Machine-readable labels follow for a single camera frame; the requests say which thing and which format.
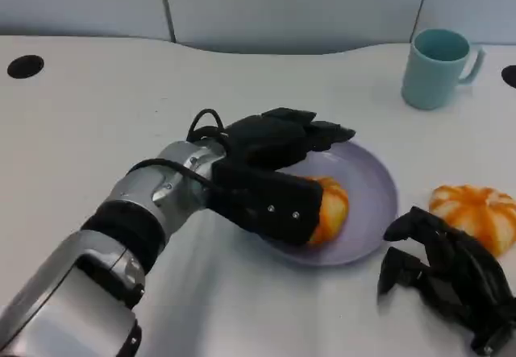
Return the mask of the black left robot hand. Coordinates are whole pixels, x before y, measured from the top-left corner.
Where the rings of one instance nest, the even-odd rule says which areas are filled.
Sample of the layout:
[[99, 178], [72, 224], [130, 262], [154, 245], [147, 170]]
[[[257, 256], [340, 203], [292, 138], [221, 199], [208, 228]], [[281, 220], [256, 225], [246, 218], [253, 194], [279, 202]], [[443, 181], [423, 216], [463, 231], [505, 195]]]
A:
[[324, 152], [356, 132], [316, 119], [316, 113], [280, 107], [248, 116], [225, 129], [231, 160], [276, 171], [304, 160], [308, 152]]

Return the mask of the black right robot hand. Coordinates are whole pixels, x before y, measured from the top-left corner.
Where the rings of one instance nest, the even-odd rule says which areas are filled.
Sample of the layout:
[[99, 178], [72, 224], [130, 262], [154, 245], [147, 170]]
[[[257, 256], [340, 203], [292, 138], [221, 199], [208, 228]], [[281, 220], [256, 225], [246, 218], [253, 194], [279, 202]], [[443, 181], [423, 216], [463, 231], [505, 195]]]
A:
[[381, 263], [379, 297], [397, 284], [417, 289], [441, 317], [472, 332], [470, 347], [479, 356], [492, 356], [511, 340], [515, 296], [501, 265], [477, 239], [416, 206], [388, 226], [384, 239], [421, 243], [427, 261], [390, 247]]

